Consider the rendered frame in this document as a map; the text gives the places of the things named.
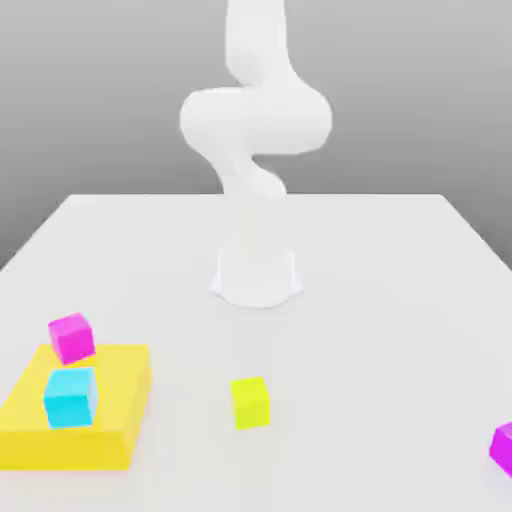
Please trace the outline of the small lime yellow cube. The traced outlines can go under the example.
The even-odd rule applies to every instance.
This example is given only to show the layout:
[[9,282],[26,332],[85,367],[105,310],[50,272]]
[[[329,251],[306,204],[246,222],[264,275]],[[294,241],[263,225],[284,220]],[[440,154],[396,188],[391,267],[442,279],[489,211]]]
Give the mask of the small lime yellow cube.
[[233,380],[230,389],[237,430],[270,424],[270,395],[262,377]]

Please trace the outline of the small magenta cube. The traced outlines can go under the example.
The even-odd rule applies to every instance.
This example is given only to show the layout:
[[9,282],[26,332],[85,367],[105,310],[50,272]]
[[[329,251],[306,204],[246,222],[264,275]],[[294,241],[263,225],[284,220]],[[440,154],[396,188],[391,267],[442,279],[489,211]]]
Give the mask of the small magenta cube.
[[512,478],[512,422],[495,429],[489,455]]
[[74,313],[48,324],[52,347],[59,361],[69,365],[96,354],[93,330],[85,316]]

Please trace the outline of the small cyan cube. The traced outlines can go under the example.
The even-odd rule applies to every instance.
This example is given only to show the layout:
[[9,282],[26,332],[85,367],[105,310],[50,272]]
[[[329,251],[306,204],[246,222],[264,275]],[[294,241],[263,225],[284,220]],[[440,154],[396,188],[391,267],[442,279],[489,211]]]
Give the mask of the small cyan cube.
[[54,370],[43,393],[43,405],[51,429],[92,426],[98,402],[93,367]]

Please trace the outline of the large yellow box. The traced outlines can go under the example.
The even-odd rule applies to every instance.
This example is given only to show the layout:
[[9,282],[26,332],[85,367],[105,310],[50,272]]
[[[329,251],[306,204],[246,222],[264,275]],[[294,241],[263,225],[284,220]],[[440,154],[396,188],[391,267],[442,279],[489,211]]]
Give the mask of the large yellow box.
[[99,403],[90,426],[49,426],[43,393],[62,367],[51,346],[39,346],[0,406],[0,470],[128,469],[151,385],[149,348],[103,344],[71,365],[95,371]]

